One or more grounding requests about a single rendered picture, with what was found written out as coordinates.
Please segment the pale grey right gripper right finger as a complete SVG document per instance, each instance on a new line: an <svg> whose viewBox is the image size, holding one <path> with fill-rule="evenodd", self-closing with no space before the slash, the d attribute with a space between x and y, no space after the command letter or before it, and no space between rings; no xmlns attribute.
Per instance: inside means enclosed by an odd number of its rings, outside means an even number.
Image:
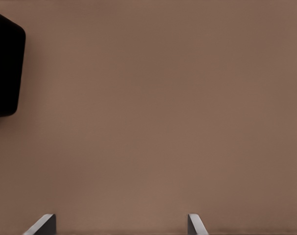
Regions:
<svg viewBox="0 0 297 235"><path fill-rule="evenodd" d="M200 216L196 213L188 214L187 234L188 235L209 235Z"/></svg>

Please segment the black storage box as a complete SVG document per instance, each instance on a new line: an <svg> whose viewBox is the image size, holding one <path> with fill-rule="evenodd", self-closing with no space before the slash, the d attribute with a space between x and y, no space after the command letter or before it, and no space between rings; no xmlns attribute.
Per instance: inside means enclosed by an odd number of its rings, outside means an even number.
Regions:
<svg viewBox="0 0 297 235"><path fill-rule="evenodd" d="M0 14L0 117L18 108L25 40L24 29Z"/></svg>

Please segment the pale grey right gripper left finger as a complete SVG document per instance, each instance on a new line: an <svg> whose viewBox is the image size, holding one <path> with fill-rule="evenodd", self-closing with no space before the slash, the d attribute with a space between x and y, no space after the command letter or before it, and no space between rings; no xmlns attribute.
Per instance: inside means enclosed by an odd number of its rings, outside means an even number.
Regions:
<svg viewBox="0 0 297 235"><path fill-rule="evenodd" d="M56 215L44 214L23 235L56 235Z"/></svg>

